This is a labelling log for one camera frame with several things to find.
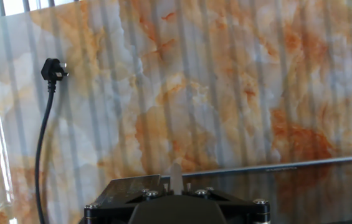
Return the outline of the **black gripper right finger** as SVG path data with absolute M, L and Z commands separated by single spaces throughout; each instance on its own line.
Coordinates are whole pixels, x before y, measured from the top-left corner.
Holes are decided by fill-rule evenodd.
M 262 198 L 242 200 L 213 187 L 193 189 L 191 183 L 187 184 L 183 195 L 202 199 L 204 205 L 214 205 L 213 212 L 202 205 L 198 206 L 198 210 L 207 216 L 222 218 L 224 223 L 271 223 L 269 201 Z

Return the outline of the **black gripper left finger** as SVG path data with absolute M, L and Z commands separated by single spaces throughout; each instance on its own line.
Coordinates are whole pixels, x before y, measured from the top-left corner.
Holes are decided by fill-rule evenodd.
M 84 208 L 85 224 L 127 223 L 142 202 L 170 193 L 169 182 L 110 182 L 98 198 Z

